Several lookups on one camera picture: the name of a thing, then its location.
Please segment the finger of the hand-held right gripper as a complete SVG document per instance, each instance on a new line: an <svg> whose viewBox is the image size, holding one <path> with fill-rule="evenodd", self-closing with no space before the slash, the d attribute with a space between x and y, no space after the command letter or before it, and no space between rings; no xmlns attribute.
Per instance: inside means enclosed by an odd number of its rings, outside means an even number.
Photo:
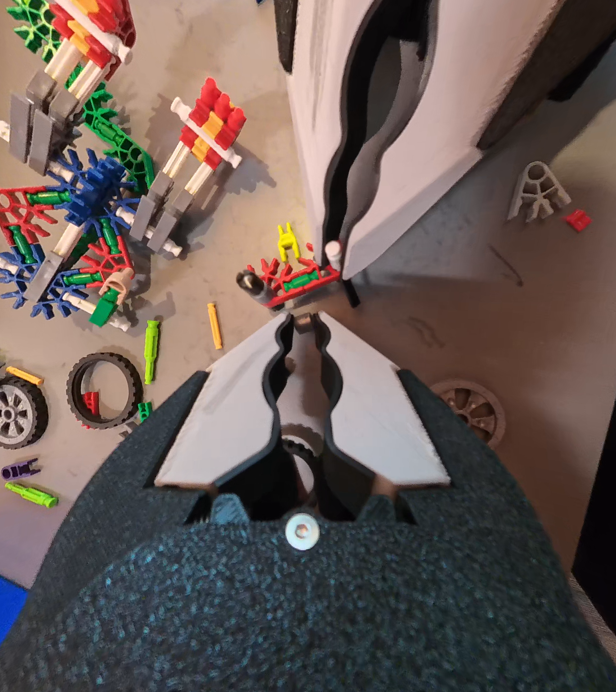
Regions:
<svg viewBox="0 0 616 692"><path fill-rule="evenodd" d="M349 170L344 284L482 158L477 142L485 126L554 15L554 1L430 3L424 57L401 45L390 111Z"/></svg>
<svg viewBox="0 0 616 692"><path fill-rule="evenodd" d="M299 1L288 94L316 255L340 236L389 1Z"/></svg>

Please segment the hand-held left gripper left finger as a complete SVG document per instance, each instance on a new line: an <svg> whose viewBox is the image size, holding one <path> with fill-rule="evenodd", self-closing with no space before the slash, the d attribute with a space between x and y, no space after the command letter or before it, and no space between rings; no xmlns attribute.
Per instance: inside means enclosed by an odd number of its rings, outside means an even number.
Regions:
<svg viewBox="0 0 616 692"><path fill-rule="evenodd" d="M293 316L280 314L207 369L157 473L157 487L219 489L273 450L293 337Z"/></svg>

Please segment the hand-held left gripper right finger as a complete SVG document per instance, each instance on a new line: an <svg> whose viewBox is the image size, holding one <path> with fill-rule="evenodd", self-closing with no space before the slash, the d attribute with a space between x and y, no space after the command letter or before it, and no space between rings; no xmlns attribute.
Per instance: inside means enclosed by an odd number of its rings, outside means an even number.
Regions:
<svg viewBox="0 0 616 692"><path fill-rule="evenodd" d="M327 449L398 488L448 486L450 475L399 377L400 368L327 313L314 317L329 399Z"/></svg>

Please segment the red connector rod assembly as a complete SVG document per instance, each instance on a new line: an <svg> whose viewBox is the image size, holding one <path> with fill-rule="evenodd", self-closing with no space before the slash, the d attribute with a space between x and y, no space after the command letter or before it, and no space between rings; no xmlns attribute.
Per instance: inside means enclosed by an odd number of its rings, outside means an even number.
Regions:
<svg viewBox="0 0 616 692"><path fill-rule="evenodd" d="M300 257L297 262L298 267L294 268L290 262L280 261L277 257L269 262L262 258L259 271L248 264L236 274L235 281L255 302L272 312L278 312L286 309L290 302L342 278L338 269L331 264L321 267L313 255Z"/></svg>

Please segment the grey spoked wheel hub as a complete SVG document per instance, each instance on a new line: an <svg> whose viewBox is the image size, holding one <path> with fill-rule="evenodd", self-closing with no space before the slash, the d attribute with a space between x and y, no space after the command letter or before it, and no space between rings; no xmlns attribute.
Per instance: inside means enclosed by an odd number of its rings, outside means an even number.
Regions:
<svg viewBox="0 0 616 692"><path fill-rule="evenodd" d="M478 383L451 378L430 389L489 448L497 449L506 431L506 414L500 400Z"/></svg>

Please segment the lime green rod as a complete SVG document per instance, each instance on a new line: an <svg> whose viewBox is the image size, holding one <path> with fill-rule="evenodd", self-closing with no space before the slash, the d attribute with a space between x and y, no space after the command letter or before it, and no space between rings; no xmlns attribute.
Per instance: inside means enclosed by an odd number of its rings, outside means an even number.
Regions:
<svg viewBox="0 0 616 692"><path fill-rule="evenodd" d="M26 486L17 482L6 482L4 487L10 492L19 495L23 500L37 506L43 506L47 509L51 509L59 503L58 497L35 487Z"/></svg>
<svg viewBox="0 0 616 692"><path fill-rule="evenodd" d="M156 376L157 359L159 355L159 334L160 321L148 320L143 352L143 358L145 359L145 375L143 382L145 385L152 384Z"/></svg>

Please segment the grey arch connector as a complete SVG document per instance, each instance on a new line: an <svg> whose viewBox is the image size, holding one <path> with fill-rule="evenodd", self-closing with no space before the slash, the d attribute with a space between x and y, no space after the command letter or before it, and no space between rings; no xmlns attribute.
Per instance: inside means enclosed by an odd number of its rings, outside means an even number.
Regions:
<svg viewBox="0 0 616 692"><path fill-rule="evenodd" d="M516 218L522 208L527 209L526 223L545 219L556 208L572 203L570 195L543 161L529 163L518 178L512 195L507 220Z"/></svg>

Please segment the yellow clip connector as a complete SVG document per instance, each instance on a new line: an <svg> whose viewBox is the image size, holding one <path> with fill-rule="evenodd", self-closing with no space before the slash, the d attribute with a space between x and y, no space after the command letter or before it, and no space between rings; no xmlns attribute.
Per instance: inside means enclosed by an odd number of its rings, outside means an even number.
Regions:
<svg viewBox="0 0 616 692"><path fill-rule="evenodd" d="M278 225L278 251L280 253L280 260L283 263L288 263L288 251L294 253L295 258L298 260L301 258L300 247L298 240L294 234L290 222L286 222L284 226Z"/></svg>

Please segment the purple clip connector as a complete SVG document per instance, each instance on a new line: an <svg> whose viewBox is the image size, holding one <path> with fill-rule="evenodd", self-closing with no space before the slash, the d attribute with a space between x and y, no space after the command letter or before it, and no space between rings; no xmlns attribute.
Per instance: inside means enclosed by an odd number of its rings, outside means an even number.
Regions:
<svg viewBox="0 0 616 692"><path fill-rule="evenodd" d="M24 460L17 463L12 463L4 466L1 469L1 478L6 482L11 482L19 479L30 478L41 472L39 468L35 468L38 458Z"/></svg>

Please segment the grey wheel with black tire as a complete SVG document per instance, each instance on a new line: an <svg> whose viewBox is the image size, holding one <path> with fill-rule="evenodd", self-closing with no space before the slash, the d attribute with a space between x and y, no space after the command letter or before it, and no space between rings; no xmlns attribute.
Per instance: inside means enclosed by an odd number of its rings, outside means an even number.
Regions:
<svg viewBox="0 0 616 692"><path fill-rule="evenodd" d="M0 447L9 450L36 443L49 421L41 389L17 376L0 380Z"/></svg>

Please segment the multicolour construction toy model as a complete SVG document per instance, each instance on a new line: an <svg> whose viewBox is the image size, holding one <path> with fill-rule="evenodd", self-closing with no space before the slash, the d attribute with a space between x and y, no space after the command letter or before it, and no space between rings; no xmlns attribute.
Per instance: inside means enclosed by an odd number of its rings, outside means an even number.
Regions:
<svg viewBox="0 0 616 692"><path fill-rule="evenodd" d="M137 33L129 1L13 1L15 32L44 62L10 99L0 138L51 186L0 188L3 298L51 319L83 311L91 324L130 328L121 307L134 267L126 238L177 256L173 230L222 164L246 122L214 79L193 106L175 98L179 140L154 174L149 154L114 120L106 89L131 59Z"/></svg>

